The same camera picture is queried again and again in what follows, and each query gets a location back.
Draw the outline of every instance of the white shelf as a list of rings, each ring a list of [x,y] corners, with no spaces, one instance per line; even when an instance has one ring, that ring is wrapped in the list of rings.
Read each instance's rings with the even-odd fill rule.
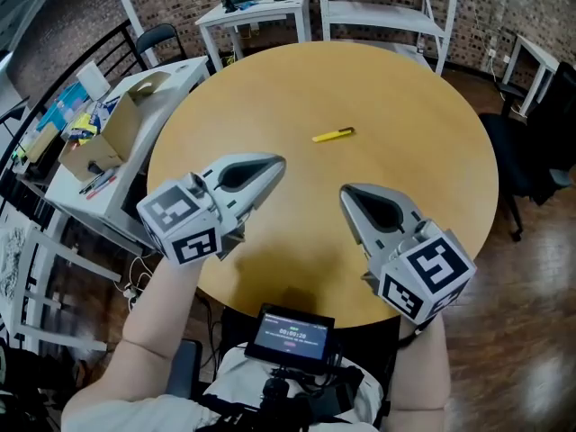
[[[347,41],[348,43],[361,43],[362,45],[369,45],[371,47],[381,48],[383,50],[393,51],[394,53],[398,53],[406,58],[412,59],[413,61],[418,62],[421,66],[432,70],[424,56],[418,53],[418,50],[413,45],[404,45],[402,43],[391,43],[388,41],[374,41],[374,40],[339,40],[339,41]]]
[[[441,37],[445,35],[425,14],[403,6],[329,1],[328,19],[331,24],[374,25]]]

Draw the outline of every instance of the white shirt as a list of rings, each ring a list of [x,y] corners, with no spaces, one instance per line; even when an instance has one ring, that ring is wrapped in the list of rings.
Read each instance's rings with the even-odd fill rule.
[[[342,360],[342,366],[354,365]],[[366,370],[355,407],[341,415],[352,424],[318,424],[310,428],[314,432],[374,432],[372,426],[383,398],[381,385]],[[216,381],[205,393],[218,396],[230,402],[245,403],[258,407],[264,384],[273,369],[268,364],[244,357],[243,348],[231,349],[222,360]],[[302,389],[297,382],[288,380],[289,397]],[[156,399],[142,401],[113,400],[73,413],[62,425],[64,432],[191,432],[209,426],[219,415],[200,406],[198,403],[162,395]]]

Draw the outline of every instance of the wooden floor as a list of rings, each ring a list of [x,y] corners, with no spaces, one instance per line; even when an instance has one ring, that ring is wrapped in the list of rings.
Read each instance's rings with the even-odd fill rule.
[[[446,72],[445,78],[478,113],[500,111],[501,100],[491,82],[456,72]],[[450,432],[573,431],[576,191],[564,190],[543,207],[525,200],[518,205],[525,222],[523,240],[511,241],[511,218],[499,208],[476,259],[477,275],[444,311],[453,378]],[[126,283],[133,257],[76,224],[67,231],[67,243],[77,243],[82,255],[123,273]],[[146,261],[153,266],[158,258]],[[136,265],[132,276],[142,271]],[[58,317],[48,316],[46,326],[117,342],[128,310],[113,284],[63,262],[53,275],[51,289],[73,306]],[[212,307],[217,320],[221,306],[213,301]],[[206,309],[198,301],[186,336],[203,341],[206,358]],[[95,365],[93,379],[109,358],[78,351],[74,356]],[[212,377],[211,367],[202,370],[203,379]]]

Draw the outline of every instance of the black railing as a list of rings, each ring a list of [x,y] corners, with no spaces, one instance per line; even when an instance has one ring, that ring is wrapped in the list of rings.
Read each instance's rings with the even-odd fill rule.
[[[38,199],[38,203],[41,203],[40,197],[35,194],[32,194],[32,191],[25,187],[22,183],[15,180],[12,175],[8,175],[5,171],[10,171],[14,167],[14,163],[10,165],[10,167],[6,167],[10,156],[13,154],[15,148],[19,145],[20,140],[22,139],[24,133],[30,127],[32,121],[37,118],[39,115],[43,115],[48,110],[48,106],[52,102],[53,96],[60,90],[60,88],[68,81],[69,78],[80,68],[83,64],[85,64],[106,42],[113,39],[115,36],[121,34],[122,41],[120,43],[114,45],[114,47],[106,52],[104,56],[96,62],[96,65],[101,66],[113,53],[120,50],[124,45],[127,46],[128,50],[120,55],[116,61],[106,69],[104,76],[110,75],[129,55],[133,55],[135,60],[130,63],[119,75],[118,77],[123,77],[128,74],[131,69],[133,69],[137,64],[140,66],[142,70],[146,70],[147,66],[144,63],[144,60],[141,56],[138,55],[136,52],[136,46],[134,45],[134,41],[132,40],[130,34],[128,33],[128,28],[131,26],[129,20],[124,21],[120,25],[116,26],[114,29],[109,31],[106,35],[104,35],[99,41],[97,41],[92,47],[87,49],[77,60],[75,60],[68,68],[50,85],[46,92],[42,95],[40,100],[31,108],[30,113],[22,120],[20,123],[20,127],[17,132],[13,134],[13,138],[10,141],[10,144],[6,148],[6,152],[0,158],[0,195],[4,198],[2,204],[0,205],[0,214],[2,213],[5,204],[10,203],[16,208],[16,210],[20,211],[19,205],[24,199],[30,199],[31,197],[36,197]],[[39,207],[30,207],[28,203],[26,206],[29,208],[26,210],[30,212],[32,209],[34,212],[39,210]]]

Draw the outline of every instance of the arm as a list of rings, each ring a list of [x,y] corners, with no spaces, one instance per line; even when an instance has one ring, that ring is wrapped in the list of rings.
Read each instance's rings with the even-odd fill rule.
[[[400,338],[414,326],[401,319]],[[432,320],[412,344],[398,351],[391,379],[390,432],[442,432],[444,407],[450,397],[450,366],[442,315]]]
[[[76,411],[111,400],[137,401],[164,393],[185,330],[202,262],[176,268],[164,258],[130,313],[103,377],[64,408]]]

